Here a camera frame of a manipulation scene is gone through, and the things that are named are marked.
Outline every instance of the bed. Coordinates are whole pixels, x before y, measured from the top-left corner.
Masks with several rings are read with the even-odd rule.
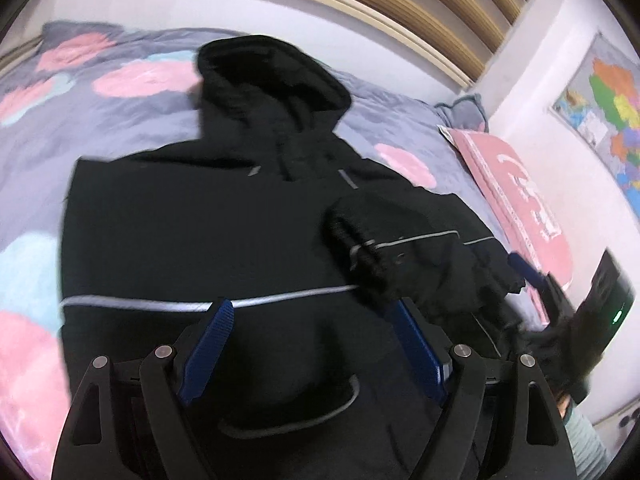
[[[37,480],[50,476],[70,402],[57,339],[57,264],[74,163],[196,138],[194,56],[201,45],[235,34],[53,22],[39,46],[26,47],[0,77],[0,433]],[[477,96],[432,106],[333,74],[353,97],[339,137],[415,186],[459,195],[509,249],[471,174],[438,130],[485,130]],[[526,323],[540,327],[529,297],[515,302]]]

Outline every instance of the colorful wall map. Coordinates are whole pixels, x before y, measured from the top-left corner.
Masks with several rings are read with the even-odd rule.
[[[554,110],[589,143],[640,217],[640,66],[598,35]]]

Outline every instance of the silver bolt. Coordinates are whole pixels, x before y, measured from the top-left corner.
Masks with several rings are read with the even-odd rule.
[[[453,351],[457,356],[469,357],[471,355],[471,348],[467,345],[455,345]]]
[[[108,362],[109,360],[104,355],[98,355],[98,357],[94,359],[94,368],[102,368]]]
[[[520,356],[520,362],[529,368],[536,364],[536,360],[529,354],[522,354]]]
[[[173,351],[174,349],[169,345],[162,345],[156,348],[156,351],[154,353],[156,354],[156,357],[164,359],[165,357],[169,357]]]

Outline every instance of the pillow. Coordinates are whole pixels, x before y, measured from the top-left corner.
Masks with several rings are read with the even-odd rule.
[[[552,274],[567,290],[574,273],[569,243],[514,149],[485,133],[441,131],[464,158],[513,250],[538,270]],[[534,302],[540,306],[541,320],[548,324],[539,298],[534,297]]]

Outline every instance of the wall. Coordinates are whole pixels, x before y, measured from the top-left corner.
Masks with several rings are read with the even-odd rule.
[[[37,35],[49,20],[127,27],[212,27],[269,34],[339,70],[428,102],[459,88],[430,62],[373,27],[309,0],[32,0],[0,52]]]
[[[627,56],[638,60],[602,0],[532,0],[478,84],[479,91],[490,96],[492,132],[517,150],[568,237],[575,265],[568,295],[574,304],[589,290],[606,247],[640,293],[638,220],[596,155],[548,111],[599,30]],[[523,62],[517,52],[525,45]],[[499,95],[494,99],[505,89],[504,98]],[[640,349],[638,303],[592,374],[591,394],[582,408],[593,422],[640,394],[635,359]]]

